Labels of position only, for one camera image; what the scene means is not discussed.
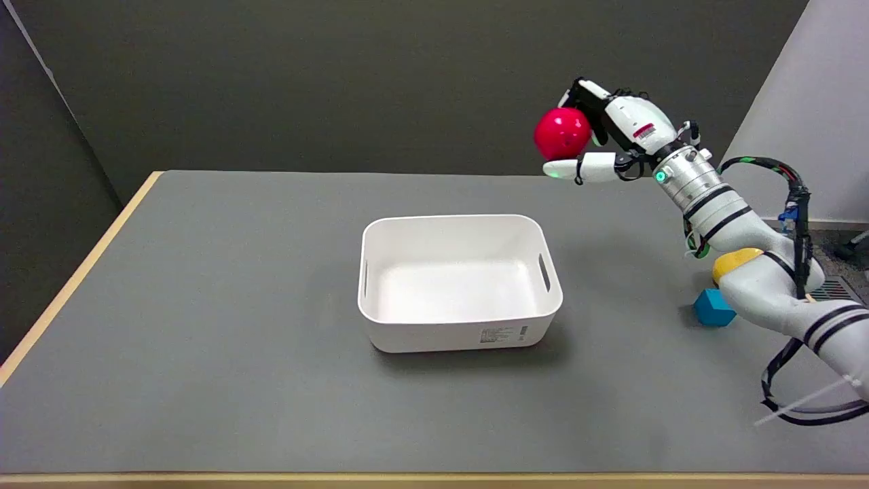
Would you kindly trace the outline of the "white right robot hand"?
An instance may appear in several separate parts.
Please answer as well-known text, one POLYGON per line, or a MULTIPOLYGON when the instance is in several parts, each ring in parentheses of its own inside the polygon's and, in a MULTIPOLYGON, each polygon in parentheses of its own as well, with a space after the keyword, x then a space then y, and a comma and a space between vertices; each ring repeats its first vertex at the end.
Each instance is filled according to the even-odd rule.
POLYGON ((552 179, 577 185, 632 181, 638 168, 654 169, 684 145, 699 148, 701 130, 693 120, 679 127, 652 103, 645 92, 627 88, 609 92, 578 77, 534 131, 534 143, 552 179))

